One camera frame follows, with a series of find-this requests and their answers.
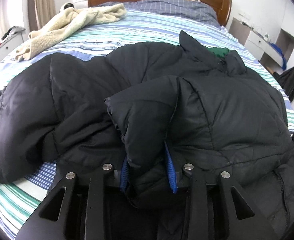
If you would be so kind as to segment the black puffer jacket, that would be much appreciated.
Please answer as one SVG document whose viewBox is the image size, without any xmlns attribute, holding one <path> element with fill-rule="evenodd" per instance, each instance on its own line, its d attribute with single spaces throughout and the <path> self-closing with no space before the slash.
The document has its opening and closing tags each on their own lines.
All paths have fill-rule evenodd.
<svg viewBox="0 0 294 240">
<path fill-rule="evenodd" d="M 89 61 L 50 54 L 0 91 L 0 184 L 56 163 L 52 202 L 28 220 L 27 239 L 292 233 L 294 143 L 282 94 L 236 51 L 214 53 L 183 31 L 179 42 Z"/>
</svg>

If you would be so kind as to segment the black backpack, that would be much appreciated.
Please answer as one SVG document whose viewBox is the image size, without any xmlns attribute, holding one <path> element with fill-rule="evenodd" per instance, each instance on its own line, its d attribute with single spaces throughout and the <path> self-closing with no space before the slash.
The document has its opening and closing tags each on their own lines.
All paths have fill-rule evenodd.
<svg viewBox="0 0 294 240">
<path fill-rule="evenodd" d="M 282 74 L 273 73 L 273 77 L 280 84 L 290 102 L 294 100 L 294 67 L 284 71 Z"/>
</svg>

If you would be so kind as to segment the white desk unit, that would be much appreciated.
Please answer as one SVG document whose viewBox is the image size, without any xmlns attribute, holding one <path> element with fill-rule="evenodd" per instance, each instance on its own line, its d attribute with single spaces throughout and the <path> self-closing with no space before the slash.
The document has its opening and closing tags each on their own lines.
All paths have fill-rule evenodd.
<svg viewBox="0 0 294 240">
<path fill-rule="evenodd" d="M 294 37 L 281 30 L 275 43 L 266 41 L 248 25 L 234 18 L 229 33 L 242 44 L 265 68 L 281 74 L 283 62 L 289 60 L 294 49 Z"/>
</svg>

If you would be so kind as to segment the striped blue bed sheet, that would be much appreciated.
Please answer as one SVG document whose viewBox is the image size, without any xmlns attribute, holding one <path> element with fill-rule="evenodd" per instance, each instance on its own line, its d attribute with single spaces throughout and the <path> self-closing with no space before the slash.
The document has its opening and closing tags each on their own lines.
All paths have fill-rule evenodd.
<svg viewBox="0 0 294 240">
<path fill-rule="evenodd" d="M 59 52 L 88 61 L 94 56 L 104 56 L 127 44 L 155 41 L 178 44 L 178 34 L 185 31 L 207 47 L 236 50 L 245 65 L 258 72 L 271 86 L 279 84 L 257 59 L 224 27 L 164 16 L 151 12 L 128 9 L 122 20 L 102 25 L 89 25 L 72 36 L 34 57 Z M 0 184 L 0 237 L 14 239 L 23 223 L 35 210 L 53 181 L 55 164 L 45 163 L 36 173 L 9 185 Z"/>
</svg>

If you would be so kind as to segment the blue plaid duvet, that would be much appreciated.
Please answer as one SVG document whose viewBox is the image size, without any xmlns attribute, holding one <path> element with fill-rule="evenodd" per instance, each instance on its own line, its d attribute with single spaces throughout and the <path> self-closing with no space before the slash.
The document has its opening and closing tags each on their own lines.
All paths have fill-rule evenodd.
<svg viewBox="0 0 294 240">
<path fill-rule="evenodd" d="M 106 7 L 123 3 L 126 9 L 176 16 L 221 28 L 214 9 L 203 2 L 188 0 L 141 0 L 136 2 L 106 2 L 93 7 Z"/>
</svg>

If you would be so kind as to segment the cream fleece blanket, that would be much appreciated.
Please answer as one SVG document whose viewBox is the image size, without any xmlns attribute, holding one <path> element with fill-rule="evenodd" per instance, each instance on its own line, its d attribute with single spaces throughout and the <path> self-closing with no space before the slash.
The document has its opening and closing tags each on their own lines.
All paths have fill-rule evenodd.
<svg viewBox="0 0 294 240">
<path fill-rule="evenodd" d="M 15 60 L 30 60 L 87 25 L 117 22 L 125 14 L 126 9 L 122 3 L 83 9 L 68 7 L 50 19 L 41 29 L 31 31 L 28 40 L 17 48 Z"/>
</svg>

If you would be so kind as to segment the white drawer cabinet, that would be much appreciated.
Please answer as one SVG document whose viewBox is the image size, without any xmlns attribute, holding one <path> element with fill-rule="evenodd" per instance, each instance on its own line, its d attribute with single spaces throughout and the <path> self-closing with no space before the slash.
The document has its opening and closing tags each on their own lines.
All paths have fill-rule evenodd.
<svg viewBox="0 0 294 240">
<path fill-rule="evenodd" d="M 16 33 L 8 37 L 2 44 L 0 44 L 0 62 L 16 47 L 23 43 L 23 36 L 21 33 Z"/>
</svg>

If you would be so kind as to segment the beige curtain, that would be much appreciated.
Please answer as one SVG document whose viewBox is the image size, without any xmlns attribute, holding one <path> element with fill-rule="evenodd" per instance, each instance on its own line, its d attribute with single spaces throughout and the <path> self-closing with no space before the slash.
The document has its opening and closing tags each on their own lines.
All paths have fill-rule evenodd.
<svg viewBox="0 0 294 240">
<path fill-rule="evenodd" d="M 39 30 L 56 15 L 54 0 L 28 0 L 30 31 Z"/>
</svg>

